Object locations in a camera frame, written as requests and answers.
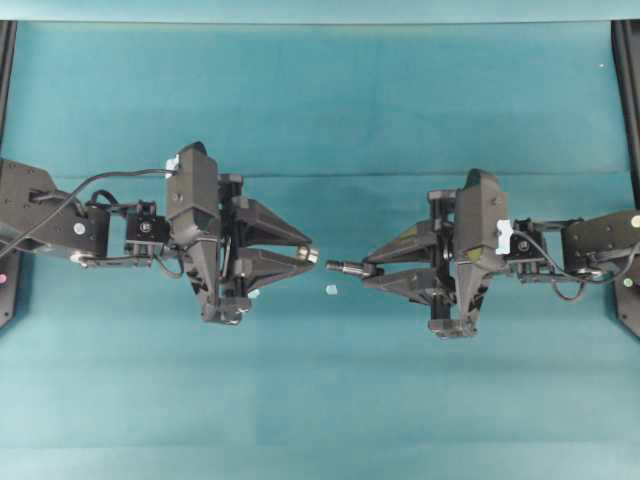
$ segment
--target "teal cloth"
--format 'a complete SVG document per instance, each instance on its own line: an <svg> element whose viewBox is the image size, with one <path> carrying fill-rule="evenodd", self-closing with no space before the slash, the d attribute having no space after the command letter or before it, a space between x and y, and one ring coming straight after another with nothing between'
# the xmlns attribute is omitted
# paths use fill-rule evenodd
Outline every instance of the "teal cloth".
<svg viewBox="0 0 640 480"><path fill-rule="evenodd" d="M202 139L321 260L361 258L471 167L502 173L512 218L588 218L632 206L607 29L22 24L2 153L68 190ZM394 55L371 53L385 42ZM373 119L369 137L354 119ZM163 183L100 187L162 210ZM479 335L446 342L425 308L320 266L263 289L237 328L201 323L187 282L157 268L25 267L0 333L2 478L640 475L640 341L608 288L567 304L496 279Z"/></svg>

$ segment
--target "wire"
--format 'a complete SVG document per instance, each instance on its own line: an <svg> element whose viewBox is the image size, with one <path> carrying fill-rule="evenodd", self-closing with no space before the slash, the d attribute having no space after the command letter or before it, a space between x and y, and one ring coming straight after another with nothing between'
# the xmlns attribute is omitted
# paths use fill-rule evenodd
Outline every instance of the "wire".
<svg viewBox="0 0 640 480"><path fill-rule="evenodd" d="M87 202L87 205L94 205L96 207L105 208L106 205L98 203L98 198L101 196L104 197L107 202L109 202L109 205L114 212L117 212L118 215L120 215L122 218L127 218L128 206L118 202L116 197L109 190L96 190L95 192L93 192L91 194L91 199Z"/></svg>
<svg viewBox="0 0 640 480"><path fill-rule="evenodd" d="M180 257L176 257L176 260L178 260L178 265L180 265L180 271L179 272L173 272L173 271L169 270L169 267L166 266L166 264L162 261L162 259L160 259L160 257L158 255L153 254L153 259L156 262L158 262L158 265L160 265L160 268L162 269L162 271L169 278L178 279L178 278L182 277L182 275L184 274L184 264L182 263L182 258L180 258Z"/></svg>
<svg viewBox="0 0 640 480"><path fill-rule="evenodd" d="M584 296L584 292L587 289L587 284L586 282L580 282L580 288L578 288L578 293L576 293L573 297L569 297L564 293L562 293L558 288L558 282L556 280L551 280L551 288L553 288L553 291L558 297L560 297L560 299L564 300L565 302L574 303L580 300Z"/></svg>
<svg viewBox="0 0 640 480"><path fill-rule="evenodd" d="M38 223L36 223L33 227L28 229L26 232L22 233L21 235L18 235L16 238L14 238L9 243L7 243L4 246L4 248L0 250L0 258L3 258L5 255L11 252L24 240L31 238L31 235L33 235L33 233L35 233L39 228L41 228L47 222L51 221L58 213L64 210L64 208L76 198L76 195L78 195L78 193L84 190L87 187L87 185L95 182L96 180L100 180L102 178L109 178L109 177L138 177L141 175L152 175L156 173L174 174L175 171L167 170L164 168L148 168L145 170L135 170L132 172L104 172L104 173L100 173L98 175L94 175L93 177L89 177L85 179L82 183L80 183L80 185L78 185L69 194L67 198L65 198L62 202L60 202L60 204L55 209L53 209L51 213L46 215L42 220L40 220Z"/></svg>
<svg viewBox="0 0 640 480"><path fill-rule="evenodd" d="M36 195L33 197L34 202L46 202L47 200L65 200L67 198L67 194L65 192L61 192L60 190L54 190L52 192L41 193L40 195ZM77 198L74 200L74 205L76 206L76 210L78 211L78 215L81 217L87 217L87 210L82 205L82 202Z"/></svg>
<svg viewBox="0 0 640 480"><path fill-rule="evenodd" d="M98 197L101 196L106 198L107 202L109 202L111 205L117 205L119 203L118 200L116 200L116 197L113 196L113 193L111 193L109 190L96 190L91 194L91 200L89 200L89 202L98 203Z"/></svg>
<svg viewBox="0 0 640 480"><path fill-rule="evenodd" d="M633 265L633 258L636 256L636 254L640 251L640 242L636 243L633 247L631 247L631 251L629 252L629 255L627 256L627 263L625 264L625 266L615 275L612 275L611 277L605 279L605 280L593 280L591 278L582 278L582 277L577 277L575 275L571 275L570 273L565 272L560 265L558 265L558 263L551 257L551 255L549 255L544 248L542 248L538 242L536 242L533 238L531 238L531 236L521 230L514 230L513 231L513 235L517 235L519 237L524 238L527 242L529 242L531 245L533 245L536 250L538 250L538 252L540 252L540 255L542 255L544 257L544 259L549 262L549 264L558 271L558 273L560 275L562 275L563 277L566 277L570 280L573 280L574 282L578 282L578 283L591 283L594 285L607 285L609 283L613 283L616 280L618 280L619 278L623 277L624 275L627 274L627 272L631 269L631 266Z"/></svg>

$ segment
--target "metal bolt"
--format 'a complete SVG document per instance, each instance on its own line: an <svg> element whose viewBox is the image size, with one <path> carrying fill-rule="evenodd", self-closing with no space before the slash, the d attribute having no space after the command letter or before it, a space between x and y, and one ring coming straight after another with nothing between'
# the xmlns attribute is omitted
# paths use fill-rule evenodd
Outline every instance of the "metal bolt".
<svg viewBox="0 0 640 480"><path fill-rule="evenodd" d="M76 235L84 235L87 233L87 227L84 226L84 223L75 223L73 225L73 231Z"/></svg>

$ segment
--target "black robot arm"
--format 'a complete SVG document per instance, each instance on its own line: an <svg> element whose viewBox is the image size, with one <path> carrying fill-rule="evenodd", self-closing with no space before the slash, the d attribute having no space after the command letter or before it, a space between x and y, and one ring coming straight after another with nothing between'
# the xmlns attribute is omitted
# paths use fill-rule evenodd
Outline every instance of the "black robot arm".
<svg viewBox="0 0 640 480"><path fill-rule="evenodd" d="M166 216L158 214L153 201L121 204L105 190L84 204L77 199L95 180L146 174L166 176ZM148 267L156 261L171 277L186 275L204 321L237 324L251 308L251 291L306 272L318 258L309 237L243 196L242 187L240 175L218 173L200 142L183 148L165 169L96 175L71 193L58 190L42 169L2 160L0 271L11 268L10 278L17 281L15 252L63 257L85 268ZM112 215L126 219L122 256L107 254ZM297 250L290 257L257 245ZM177 272L165 265L169 259L177 261ZM3 292L6 304L14 301L9 290L0 290L0 306Z"/></svg>
<svg viewBox="0 0 640 480"><path fill-rule="evenodd" d="M474 169L464 188L427 195L431 218L418 222L362 262L330 260L327 269L362 279L363 285L431 308L429 328L439 337L470 337L485 294L496 275L523 284L550 283L563 300L578 300L588 284L615 284L618 316L640 336L640 211L592 220L511 222L497 178ZM560 232L564 266L547 252L545 234ZM423 262L386 274L389 263ZM560 282L578 285L574 297ZM451 310L457 306L457 316Z"/></svg>

